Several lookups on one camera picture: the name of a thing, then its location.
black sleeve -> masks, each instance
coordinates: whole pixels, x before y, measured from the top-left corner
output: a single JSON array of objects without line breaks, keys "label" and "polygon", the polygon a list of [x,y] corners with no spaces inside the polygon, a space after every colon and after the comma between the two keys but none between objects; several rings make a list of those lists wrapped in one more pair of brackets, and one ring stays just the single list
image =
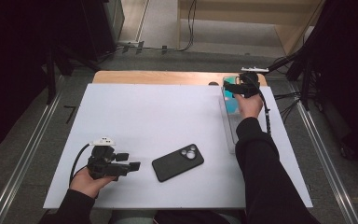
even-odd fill
[{"label": "black sleeve", "polygon": [[319,223],[303,204],[278,149],[258,120],[243,120],[237,136],[235,151],[245,181],[248,223]]},{"label": "black sleeve", "polygon": [[95,199],[68,189],[56,214],[47,214],[42,217],[39,224],[90,224],[90,212]]}]

black cable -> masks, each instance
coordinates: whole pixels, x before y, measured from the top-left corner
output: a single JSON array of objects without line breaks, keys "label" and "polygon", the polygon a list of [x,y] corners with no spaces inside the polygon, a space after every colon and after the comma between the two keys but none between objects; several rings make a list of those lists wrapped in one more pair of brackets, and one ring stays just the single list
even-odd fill
[{"label": "black cable", "polygon": [[260,88],[257,87],[257,85],[252,81],[251,78],[245,76],[248,81],[250,81],[258,90],[258,94],[260,95],[261,97],[261,100],[263,101],[263,104],[264,104],[264,114],[266,115],[266,125],[267,125],[267,133],[269,135],[271,135],[271,125],[269,123],[269,109],[267,108],[267,103],[266,103],[266,99],[264,98],[264,95],[263,95],[263,92],[260,90]]},{"label": "black cable", "polygon": [[275,98],[275,100],[281,100],[284,98],[300,96],[300,95],[301,95],[301,92],[295,91],[295,92],[290,92],[290,93],[286,93],[286,94],[276,94],[276,95],[274,95],[274,98]]},{"label": "black cable", "polygon": [[292,102],[287,108],[285,108],[283,111],[281,111],[281,116],[283,119],[283,123],[286,122],[287,118],[289,117],[289,114],[292,112],[293,108],[296,106],[296,104],[300,101],[300,99],[295,99],[294,102]]},{"label": "black cable", "polygon": [[[194,10],[193,10],[193,18],[192,18],[192,23],[190,25],[190,14],[191,14],[191,9],[194,6]],[[194,19],[196,18],[196,10],[197,10],[197,0],[193,0],[193,2],[191,3],[190,6],[190,10],[188,11],[188,15],[187,15],[187,24],[188,24],[188,30],[190,32],[190,40],[187,43],[187,46],[184,49],[179,49],[178,51],[185,51],[188,50],[192,45],[193,45],[193,40],[194,40]]]},{"label": "black cable", "polygon": [[[279,58],[275,59],[272,64],[275,64],[278,60],[280,60],[280,59],[282,59],[282,58],[286,59],[286,57],[279,57]],[[283,75],[286,75],[286,73],[281,72],[281,71],[278,70],[278,69],[275,69],[275,70],[276,70],[278,73],[281,73],[281,74],[283,74]]]},{"label": "black cable", "polygon": [[77,154],[77,156],[76,156],[76,159],[75,159],[75,161],[74,161],[74,165],[72,166],[72,171],[71,171],[71,175],[69,176],[69,185],[71,184],[71,182],[72,182],[72,180],[74,179],[74,172],[75,172],[75,168],[76,168],[76,165],[77,165],[77,161],[79,160],[79,158],[80,158],[80,156],[81,156],[81,154],[83,153],[83,151],[87,148],[87,147],[89,147],[90,146],[90,144],[86,144],[80,151],[79,151],[79,153]]},{"label": "black cable", "polygon": [[[193,15],[191,18],[191,22],[190,22],[190,15],[191,15],[191,11],[193,10]],[[165,50],[165,51],[186,51],[188,49],[190,49],[191,46],[193,46],[194,43],[194,20],[196,18],[196,10],[197,10],[197,0],[193,0],[193,2],[191,3],[190,6],[190,10],[188,11],[187,14],[187,24],[188,24],[188,30],[190,32],[190,39],[188,40],[187,46],[184,49],[163,49],[161,48],[161,50]],[[158,49],[158,48],[150,48],[150,47],[133,47],[133,46],[122,46],[124,47],[123,49],[127,48],[127,49]]]},{"label": "black cable", "polygon": [[[120,49],[116,49],[114,52],[108,53],[106,54],[102,60],[100,60],[99,62],[96,63],[96,65],[101,64],[103,62],[105,62],[109,57],[111,57],[112,55],[114,55],[115,53],[122,51],[124,48],[120,48]],[[85,65],[83,64],[74,64],[73,65],[74,68],[79,68],[79,67],[85,67]]]}]

white tabletop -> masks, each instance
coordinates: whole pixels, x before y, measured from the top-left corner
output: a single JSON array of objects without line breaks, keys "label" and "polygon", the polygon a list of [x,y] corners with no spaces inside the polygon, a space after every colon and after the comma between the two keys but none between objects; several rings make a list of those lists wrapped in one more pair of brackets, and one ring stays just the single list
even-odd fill
[{"label": "white tabletop", "polygon": [[[303,202],[312,207],[282,119],[269,87],[261,87],[270,108],[272,137],[281,162]],[[223,96],[218,86],[89,84],[76,115],[44,208],[58,208],[68,189],[78,151],[92,140],[109,136],[116,152],[140,161],[137,172],[104,187],[94,207],[116,209],[244,208],[244,182],[235,155],[229,153]],[[265,130],[264,113],[260,124]],[[152,160],[196,144],[205,162],[158,182]],[[88,147],[76,169],[87,164]]]}]

smartphone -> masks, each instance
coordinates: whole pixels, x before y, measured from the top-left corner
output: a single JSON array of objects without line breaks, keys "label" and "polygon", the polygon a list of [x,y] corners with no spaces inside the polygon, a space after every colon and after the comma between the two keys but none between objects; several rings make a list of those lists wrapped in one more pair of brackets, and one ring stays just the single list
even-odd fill
[{"label": "smartphone", "polygon": [[152,161],[159,182],[164,182],[203,163],[204,159],[195,144]]}]

human hand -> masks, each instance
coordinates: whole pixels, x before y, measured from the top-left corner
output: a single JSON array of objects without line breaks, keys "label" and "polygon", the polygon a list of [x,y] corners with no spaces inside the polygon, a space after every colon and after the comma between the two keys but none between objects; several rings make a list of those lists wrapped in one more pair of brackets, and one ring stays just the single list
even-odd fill
[{"label": "human hand", "polygon": [[81,169],[75,175],[74,179],[72,180],[69,189],[73,189],[79,191],[81,193],[86,194],[91,198],[95,198],[98,195],[100,189],[102,189],[105,185],[113,181],[116,177],[115,176],[105,176],[100,179],[93,179],[90,176],[89,168],[85,167]]},{"label": "human hand", "polygon": [[238,109],[244,119],[258,118],[261,108],[263,108],[263,101],[259,94],[251,96],[249,98],[243,98],[239,94],[234,94],[235,99],[238,102]]}]

